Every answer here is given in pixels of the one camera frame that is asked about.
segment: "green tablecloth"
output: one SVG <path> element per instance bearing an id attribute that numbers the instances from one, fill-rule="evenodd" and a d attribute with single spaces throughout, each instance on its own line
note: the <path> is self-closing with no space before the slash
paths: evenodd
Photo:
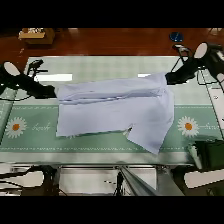
<path id="1" fill-rule="evenodd" d="M 178 57 L 150 56 L 64 56 L 43 57 L 41 69 L 47 74 L 73 74 L 66 83 L 80 83 L 114 78 L 137 77 L 138 74 L 168 72 Z M 64 82 L 43 82 L 56 87 Z M 62 163 L 62 164 L 183 164 L 191 163 L 186 146 L 195 140 L 218 138 L 222 135 L 206 86 L 196 79 L 187 84 L 170 86 L 175 95 L 175 120 L 155 156 L 128 141 L 122 132 L 88 134 L 79 137 L 56 137 L 58 102 L 56 99 L 30 98 L 13 104 L 8 125 L 21 122 L 26 128 L 19 136 L 6 129 L 0 147 L 1 162 Z M 26 94 L 19 90 L 16 98 Z M 198 133 L 182 135 L 178 122 L 194 119 Z"/>

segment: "cloth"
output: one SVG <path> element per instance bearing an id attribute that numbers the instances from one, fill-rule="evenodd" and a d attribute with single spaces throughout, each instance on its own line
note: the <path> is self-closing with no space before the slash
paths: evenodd
<path id="1" fill-rule="evenodd" d="M 174 119 L 165 73 L 59 88 L 56 136 L 127 130 L 128 140 L 158 154 Z"/>

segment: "brown floor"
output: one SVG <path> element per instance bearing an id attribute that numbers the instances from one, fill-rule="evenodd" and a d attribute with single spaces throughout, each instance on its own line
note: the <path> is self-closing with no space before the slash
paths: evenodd
<path id="1" fill-rule="evenodd" d="M 17 36 L 0 38 L 0 63 L 11 61 L 24 69 L 29 56 L 60 55 L 148 55 L 172 56 L 169 34 L 182 32 L 181 43 L 195 50 L 203 41 L 224 45 L 223 29 L 214 28 L 69 28 L 56 33 L 49 46 L 27 46 Z"/>

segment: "light blue shirt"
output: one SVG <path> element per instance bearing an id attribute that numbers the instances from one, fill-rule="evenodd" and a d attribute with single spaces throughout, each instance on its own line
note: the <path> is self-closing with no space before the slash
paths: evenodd
<path id="1" fill-rule="evenodd" d="M 127 130 L 128 140 L 158 154 L 174 119 L 165 73 L 64 85 L 57 93 L 56 136 Z"/>

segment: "cardboard box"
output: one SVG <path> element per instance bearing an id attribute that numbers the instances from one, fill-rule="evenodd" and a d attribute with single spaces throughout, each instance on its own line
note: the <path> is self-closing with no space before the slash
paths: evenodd
<path id="1" fill-rule="evenodd" d="M 43 33 L 28 33 L 28 28 L 23 28 L 19 39 L 24 39 L 28 44 L 52 44 L 55 32 L 52 28 L 44 28 Z"/>

